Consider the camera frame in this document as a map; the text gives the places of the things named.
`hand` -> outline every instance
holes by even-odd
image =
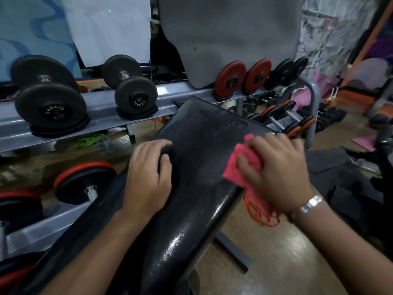
[[[168,140],[155,140],[137,146],[130,159],[122,211],[128,217],[145,221],[160,211],[172,189],[172,164],[163,154],[158,174],[161,150],[170,146]]]
[[[300,139],[268,133],[245,144],[261,156],[264,167],[257,172],[242,154],[237,155],[237,167],[253,189],[274,207],[292,213],[313,197]]]

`left hand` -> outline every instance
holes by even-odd
[[[162,155],[158,173],[158,161],[161,150],[171,144],[168,140],[155,140],[135,148],[121,209],[126,216],[148,222],[164,207],[172,189],[172,164],[167,154]]]

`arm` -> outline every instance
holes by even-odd
[[[267,134],[247,142],[263,158],[258,173],[238,155],[238,168],[267,201],[283,213],[297,212],[313,196],[308,180],[303,144],[284,134]],[[295,224],[311,240],[352,295],[391,294],[393,264],[347,226],[327,205],[297,213]]]
[[[172,165],[161,149],[170,141],[140,144],[130,160],[123,207],[101,233],[40,293],[40,295],[105,294],[125,253],[171,191]]]

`gray padded board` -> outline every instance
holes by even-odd
[[[190,85],[212,84],[228,63],[275,68],[294,59],[304,0],[158,0],[161,25],[176,47]]]

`bracelet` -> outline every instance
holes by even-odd
[[[312,208],[318,206],[318,204],[321,203],[322,201],[323,201],[322,196],[320,195],[314,196],[305,205],[300,207],[299,210],[288,215],[288,221],[292,223],[294,219],[296,219],[298,213],[308,213]]]

